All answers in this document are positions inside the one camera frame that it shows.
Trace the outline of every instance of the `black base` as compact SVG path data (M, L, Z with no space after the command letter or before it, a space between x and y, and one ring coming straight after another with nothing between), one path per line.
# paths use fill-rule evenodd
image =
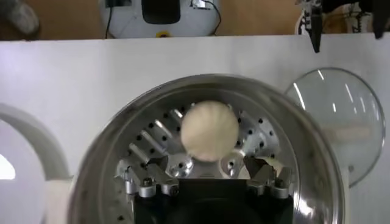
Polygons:
M292 224L293 198L257 197L246 180L179 180L179 194L135 199L135 224Z

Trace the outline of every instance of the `white curved object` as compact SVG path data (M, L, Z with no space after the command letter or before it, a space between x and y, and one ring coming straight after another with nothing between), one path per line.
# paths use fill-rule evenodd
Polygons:
M41 162L28 141L4 121L0 121L0 198L0 223L43 223Z
M17 108L0 103L0 120L18 130L35 150L47 180L69 178L68 165L56 138L41 122Z

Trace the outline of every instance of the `bolt head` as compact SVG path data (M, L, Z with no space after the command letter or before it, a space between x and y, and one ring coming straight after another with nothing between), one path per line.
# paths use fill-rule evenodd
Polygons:
M178 186L172 186L169 190L170 196L176 196L179 193L179 187Z
M153 184L153 180L150 177L145 178L142 182L143 185L146 187L151 186Z

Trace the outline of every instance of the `white countertop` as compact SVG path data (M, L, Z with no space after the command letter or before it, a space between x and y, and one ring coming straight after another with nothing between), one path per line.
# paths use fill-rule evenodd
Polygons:
M303 36L2 42L0 103L44 127L75 174L93 138L126 103L188 75L240 74L284 91L312 69L344 68L371 84L389 118L389 58L390 37L373 34L324 35L320 54ZM385 144L375 169L351 189L351 223L390 220L389 149Z

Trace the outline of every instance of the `screw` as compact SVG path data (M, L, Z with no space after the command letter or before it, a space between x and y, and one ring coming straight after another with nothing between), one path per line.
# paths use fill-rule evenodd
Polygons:
M283 180L280 178L275 179L275 187L283 187Z
M355 167L353 165L348 166L348 171L352 173L355 170Z
M150 177L147 177L147 178L145 178L145 179L143 180L143 184L144 184L144 186L146 186L146 187L152 185L152 183L153 183L153 180L152 180Z
M179 187L178 186L172 186L169 190L170 196L176 196L179 193Z

